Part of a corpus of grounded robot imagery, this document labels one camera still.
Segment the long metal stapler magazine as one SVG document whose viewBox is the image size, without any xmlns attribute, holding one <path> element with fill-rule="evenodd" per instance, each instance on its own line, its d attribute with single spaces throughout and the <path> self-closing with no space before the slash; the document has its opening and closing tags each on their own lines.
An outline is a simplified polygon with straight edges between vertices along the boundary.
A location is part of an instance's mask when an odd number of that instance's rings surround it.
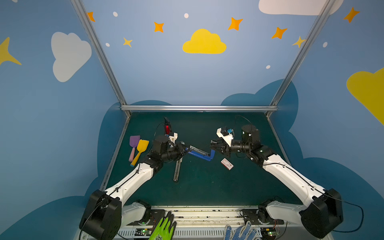
<svg viewBox="0 0 384 240">
<path fill-rule="evenodd" d="M 177 183 L 179 181 L 179 175 L 180 175 L 180 169 L 181 169 L 181 163 L 182 163 L 182 158 L 176 161 L 176 167 L 175 167 L 175 173 L 174 173 L 174 178 L 173 181 Z"/>
</svg>

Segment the red white staple box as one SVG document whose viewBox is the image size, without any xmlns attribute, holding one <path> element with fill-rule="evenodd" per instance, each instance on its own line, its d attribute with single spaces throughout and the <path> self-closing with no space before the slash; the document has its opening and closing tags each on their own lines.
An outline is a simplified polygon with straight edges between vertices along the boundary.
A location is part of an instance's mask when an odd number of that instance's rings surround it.
<svg viewBox="0 0 384 240">
<path fill-rule="evenodd" d="M 228 170 L 231 170 L 234 167 L 234 165 L 230 161 L 228 161 L 226 158 L 221 160 L 221 164 L 225 166 Z"/>
</svg>

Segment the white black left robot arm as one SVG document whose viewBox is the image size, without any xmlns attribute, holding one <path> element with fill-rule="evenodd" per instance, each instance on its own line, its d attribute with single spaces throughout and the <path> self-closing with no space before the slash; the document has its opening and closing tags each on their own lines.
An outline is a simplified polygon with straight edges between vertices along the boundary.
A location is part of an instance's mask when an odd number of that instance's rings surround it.
<svg viewBox="0 0 384 240">
<path fill-rule="evenodd" d="M 112 240 L 121 227 L 142 220 L 148 207 L 141 203 L 126 207 L 125 203 L 164 163 L 176 162 L 188 152 L 190 147 L 183 141 L 172 136 L 156 137 L 152 149 L 132 172 L 105 191 L 91 194 L 79 224 L 80 233 L 96 240 Z"/>
</svg>

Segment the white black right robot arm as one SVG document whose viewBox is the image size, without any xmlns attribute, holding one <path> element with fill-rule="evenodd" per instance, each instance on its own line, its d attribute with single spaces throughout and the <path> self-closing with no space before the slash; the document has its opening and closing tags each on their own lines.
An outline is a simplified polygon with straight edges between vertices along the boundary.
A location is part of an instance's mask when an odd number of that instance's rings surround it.
<svg viewBox="0 0 384 240">
<path fill-rule="evenodd" d="M 290 166 L 268 146 L 262 145 L 259 130 L 253 125 L 242 126 L 241 140 L 234 139 L 234 131 L 217 129 L 218 140 L 211 141 L 211 149 L 230 157 L 244 153 L 256 165 L 276 177 L 302 202 L 301 205 L 266 201 L 258 207 L 258 220 L 268 224 L 283 220 L 303 226 L 312 236 L 323 239 L 344 220 L 341 195 L 334 189 L 326 190 L 310 181 Z"/>
</svg>

